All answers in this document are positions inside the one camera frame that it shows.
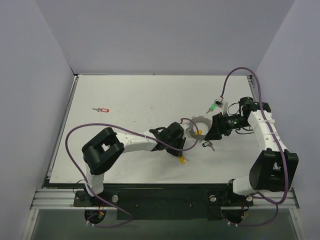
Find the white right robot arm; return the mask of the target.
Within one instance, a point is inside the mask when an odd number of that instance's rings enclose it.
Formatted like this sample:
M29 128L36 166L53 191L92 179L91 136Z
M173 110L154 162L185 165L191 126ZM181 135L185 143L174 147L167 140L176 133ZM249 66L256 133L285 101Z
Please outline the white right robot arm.
M212 116L212 125L205 135L206 141L221 140L233 130L250 127L257 140L260 154L248 176L234 179L232 187L223 192L224 201L236 204L242 196L261 194L263 191L287 194L296 172L299 158L283 144L275 128L271 108L266 102L243 97L239 113L220 112Z

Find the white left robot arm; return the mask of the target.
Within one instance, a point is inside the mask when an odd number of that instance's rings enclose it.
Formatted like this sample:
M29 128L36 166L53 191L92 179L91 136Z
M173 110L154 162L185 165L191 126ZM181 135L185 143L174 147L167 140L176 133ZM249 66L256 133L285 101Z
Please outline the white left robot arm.
M104 174L124 153L137 151L167 151L180 157L186 137L183 127L173 122L168 127L159 127L139 133L117 133L111 127L104 128L81 149L86 164L85 200L92 206L103 200Z

